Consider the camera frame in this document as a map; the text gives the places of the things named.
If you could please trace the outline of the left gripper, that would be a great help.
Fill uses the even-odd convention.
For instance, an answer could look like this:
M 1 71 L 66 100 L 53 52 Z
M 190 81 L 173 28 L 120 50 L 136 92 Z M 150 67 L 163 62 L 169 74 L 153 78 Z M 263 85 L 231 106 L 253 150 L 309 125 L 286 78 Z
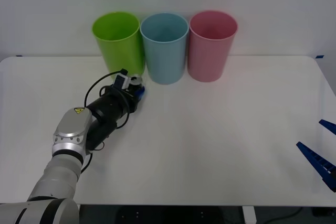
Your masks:
M 128 88 L 127 90 L 115 89 L 114 91 L 117 101 L 114 112 L 116 114 L 134 113 L 145 93 L 145 87 Z

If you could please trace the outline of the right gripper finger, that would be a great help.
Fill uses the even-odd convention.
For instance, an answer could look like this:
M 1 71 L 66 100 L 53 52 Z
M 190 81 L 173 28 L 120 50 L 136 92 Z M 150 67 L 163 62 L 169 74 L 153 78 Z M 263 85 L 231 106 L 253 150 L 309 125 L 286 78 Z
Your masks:
M 331 123 L 326 120 L 320 120 L 319 124 L 321 124 L 323 127 L 325 127 L 327 130 L 329 130 L 331 133 L 336 135 L 336 125 L 334 123 Z
M 298 142 L 296 146 L 320 175 L 323 182 L 329 187 L 330 190 L 335 192 L 335 165 L 321 157 L 319 154 L 301 142 Z

